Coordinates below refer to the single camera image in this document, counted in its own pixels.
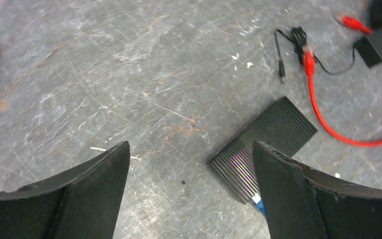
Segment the black power adapter plug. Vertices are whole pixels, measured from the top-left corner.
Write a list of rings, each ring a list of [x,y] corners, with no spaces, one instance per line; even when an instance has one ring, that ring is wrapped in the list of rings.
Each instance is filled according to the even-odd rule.
[[[382,67],[382,29],[367,34],[353,44],[368,68]]]

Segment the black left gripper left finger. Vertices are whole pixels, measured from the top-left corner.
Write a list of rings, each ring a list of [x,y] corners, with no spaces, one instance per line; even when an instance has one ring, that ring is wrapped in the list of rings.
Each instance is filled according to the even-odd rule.
[[[130,165],[127,141],[47,179],[0,192],[0,239],[110,239]]]

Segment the black network switch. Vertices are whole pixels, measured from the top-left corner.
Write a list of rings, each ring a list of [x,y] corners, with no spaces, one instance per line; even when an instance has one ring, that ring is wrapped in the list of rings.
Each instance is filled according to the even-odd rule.
[[[264,142],[286,156],[294,156],[317,132],[297,106],[283,96],[230,140],[207,165],[239,202],[258,203],[253,142]]]

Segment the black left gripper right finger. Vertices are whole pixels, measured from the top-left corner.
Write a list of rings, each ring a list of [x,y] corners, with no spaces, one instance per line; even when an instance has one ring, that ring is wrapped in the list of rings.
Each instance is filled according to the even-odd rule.
[[[273,239],[382,239],[382,190],[348,182],[255,141],[253,161]]]

